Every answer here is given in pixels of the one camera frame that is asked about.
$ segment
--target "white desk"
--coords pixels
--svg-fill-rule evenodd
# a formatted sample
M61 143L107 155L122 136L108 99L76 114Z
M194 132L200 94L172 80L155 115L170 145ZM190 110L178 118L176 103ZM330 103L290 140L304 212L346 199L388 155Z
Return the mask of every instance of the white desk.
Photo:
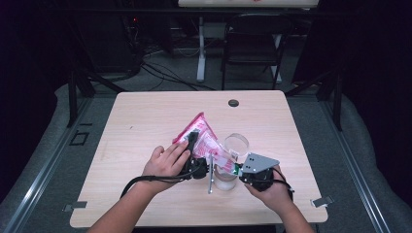
M318 3L319 0L179 0L179 6L187 8L316 8ZM203 26L201 17L199 19L199 63L196 78L198 82L204 82L206 66ZM271 67L273 75L276 73L276 68Z
M230 99L240 105L228 106ZM219 139L244 135L252 152L281 162L295 190L294 203L309 222L327 219L325 208L311 206L321 197L300 141L285 95L277 90L124 92L118 95L107 121L75 209L73 227L90 227L120 198L124 186L140 176L153 149L168 147L200 112ZM230 191L213 188L209 180L178 183L150 203L137 226L222 226L280 223L280 218L237 180Z
M195 8L316 8L319 0L179 0L180 7Z

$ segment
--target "metal bar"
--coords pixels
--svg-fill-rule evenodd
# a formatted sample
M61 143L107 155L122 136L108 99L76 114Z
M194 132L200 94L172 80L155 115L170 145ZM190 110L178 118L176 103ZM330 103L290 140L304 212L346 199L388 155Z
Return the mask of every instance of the metal bar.
M72 74L69 77L68 82L69 87L69 108L70 108L70 118L67 124L67 127L71 127L73 123L76 121L78 116L78 106L77 106L77 91L76 91L76 78L75 75Z
M358 166L358 162L356 161L352 151L343 135L343 132L339 131L334 124L332 118L332 109L328 105L327 102L321 101L320 102L321 108L326 115L327 121L330 124L330 128L332 128L336 138L339 141L340 146L344 151L344 160L346 166L348 167L349 174L354 181L355 187L358 190L360 195L360 199L364 204L364 207L369 214L370 220L375 227L376 232L391 232L388 224L386 223L382 213L379 209L379 206L375 200L375 197L372 191L369 189L366 180L363 177L360 167Z
M197 65L197 78L196 80L200 83L205 81L205 66L206 66L206 56L205 56L205 38L203 33L203 17L199 18L199 63Z
M333 122L337 129L342 131L342 125L340 123L340 114L342 109L342 74L338 74L336 77L336 84L333 97Z
M64 152L65 146L70 141L72 135L75 133L76 126L79 124L83 118L84 113L90 106L91 99L86 98L82 101L79 107L79 114L77 120L74 122L74 127L67 128L62 135L60 141L58 142L54 153L46 161L42 170L37 175L33 184L30 186L20 205L18 206L15 214L12 216L9 224L7 225L5 232L21 232L24 224L29 219L31 213L33 212L37 202L42 197L52 175L57 168L59 161L61 160L62 154Z
M290 17L310 17L323 19L353 19L357 12L325 13L317 10L305 11L300 8L178 8L178 9L73 9L73 8L48 8L42 9L50 14L100 14L121 16L174 16L174 17L227 17L241 13L269 13L282 14Z

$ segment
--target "person's left hand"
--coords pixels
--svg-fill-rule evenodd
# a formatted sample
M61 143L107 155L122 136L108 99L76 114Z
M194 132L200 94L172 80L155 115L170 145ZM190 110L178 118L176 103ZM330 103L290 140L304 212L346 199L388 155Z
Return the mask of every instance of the person's left hand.
M151 159L145 166L142 176L173 177L177 176L190 156L190 151L185 150L188 141L173 144L167 150L159 146L154 149ZM144 182L149 191L156 195L173 186L173 183L160 181Z

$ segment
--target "finger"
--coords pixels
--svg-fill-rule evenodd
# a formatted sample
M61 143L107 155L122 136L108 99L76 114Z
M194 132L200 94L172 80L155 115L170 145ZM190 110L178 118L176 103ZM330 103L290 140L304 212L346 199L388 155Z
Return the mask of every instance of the finger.
M169 155L167 158L168 162L172 165L175 164L175 162L178 160L179 156L185 151L185 149L188 147L189 142L184 141L181 144L179 144Z
M167 159L169 155L179 146L179 144L172 144L170 145L163 153L161 158Z
M164 153L164 147L158 146L152 152L152 158L159 158L162 153Z
M279 165L276 165L276 166L273 167L273 178L275 180L282 180L282 181L285 179L284 175L281 171L281 167L279 167Z
M186 161L188 161L189 157L190 157L190 150L185 150L182 153L182 155L173 164L173 169L181 171Z
M246 188L249 190L249 192L251 192L252 195L254 195L255 197L257 197L258 195L258 191L252 187L250 184L245 183Z

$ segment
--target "wrist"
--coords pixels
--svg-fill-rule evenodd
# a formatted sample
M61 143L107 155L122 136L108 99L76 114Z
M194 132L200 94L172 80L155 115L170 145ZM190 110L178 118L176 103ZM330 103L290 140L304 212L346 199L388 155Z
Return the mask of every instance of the wrist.
M292 214L294 212L298 211L297 206L294 204L294 202L287 202L281 205L277 210L275 211L278 216L283 219L287 215Z
M135 185L133 185L130 191L138 193L139 196L143 195L151 199L157 195L157 192L154 191L153 187L151 186L151 182L138 182Z

